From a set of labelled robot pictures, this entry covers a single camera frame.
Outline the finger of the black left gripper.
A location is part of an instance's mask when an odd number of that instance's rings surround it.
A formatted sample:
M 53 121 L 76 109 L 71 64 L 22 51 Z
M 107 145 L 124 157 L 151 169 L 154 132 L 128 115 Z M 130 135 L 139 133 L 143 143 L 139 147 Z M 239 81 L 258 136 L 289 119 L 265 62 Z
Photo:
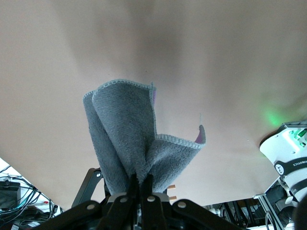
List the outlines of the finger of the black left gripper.
M 71 207 L 91 200 L 96 186 L 103 178 L 100 168 L 90 168 L 77 192 Z

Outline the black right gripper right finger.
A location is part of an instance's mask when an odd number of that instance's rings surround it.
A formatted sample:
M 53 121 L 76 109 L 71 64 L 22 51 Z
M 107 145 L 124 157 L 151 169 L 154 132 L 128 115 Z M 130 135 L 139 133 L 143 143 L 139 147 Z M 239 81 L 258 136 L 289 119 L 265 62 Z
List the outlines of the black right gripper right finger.
M 141 186 L 142 230 L 243 230 L 188 199 L 170 204 L 153 180 L 149 174 Z

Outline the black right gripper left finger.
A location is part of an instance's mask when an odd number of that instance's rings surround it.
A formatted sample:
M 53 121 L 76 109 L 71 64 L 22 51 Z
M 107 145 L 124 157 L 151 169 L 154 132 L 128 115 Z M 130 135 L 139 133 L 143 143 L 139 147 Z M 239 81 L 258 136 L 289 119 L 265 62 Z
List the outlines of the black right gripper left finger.
M 97 203 L 86 201 L 55 218 L 54 230 L 125 230 L 131 229 L 133 215 L 131 209 L 139 191 L 136 174 L 130 178 L 125 194 L 113 201 Z

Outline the grey microfibre towel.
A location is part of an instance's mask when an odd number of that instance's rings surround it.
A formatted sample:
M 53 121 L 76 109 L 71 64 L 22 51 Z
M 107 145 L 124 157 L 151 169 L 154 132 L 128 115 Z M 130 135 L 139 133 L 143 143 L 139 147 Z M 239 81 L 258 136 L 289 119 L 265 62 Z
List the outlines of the grey microfibre towel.
M 94 150 L 110 194 L 124 193 L 136 175 L 142 184 L 153 176 L 161 193 L 205 146 L 203 126 L 195 141 L 158 134 L 154 112 L 156 88 L 112 80 L 83 97 Z

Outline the black equipment box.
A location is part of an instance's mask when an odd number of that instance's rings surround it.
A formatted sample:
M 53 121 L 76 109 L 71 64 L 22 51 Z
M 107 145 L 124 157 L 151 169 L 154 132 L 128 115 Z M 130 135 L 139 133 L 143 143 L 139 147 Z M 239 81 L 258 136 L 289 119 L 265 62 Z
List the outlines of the black equipment box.
M 0 181 L 0 209 L 16 208 L 20 204 L 20 183 Z

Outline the aluminium frame profile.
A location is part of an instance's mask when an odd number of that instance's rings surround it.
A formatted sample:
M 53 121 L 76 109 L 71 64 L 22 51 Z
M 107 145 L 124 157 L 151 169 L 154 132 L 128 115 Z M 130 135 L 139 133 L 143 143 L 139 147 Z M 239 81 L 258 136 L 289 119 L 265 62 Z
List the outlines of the aluminium frame profile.
M 284 227 L 270 204 L 266 194 L 254 195 L 253 198 L 259 201 L 265 212 L 265 230 L 284 230 Z

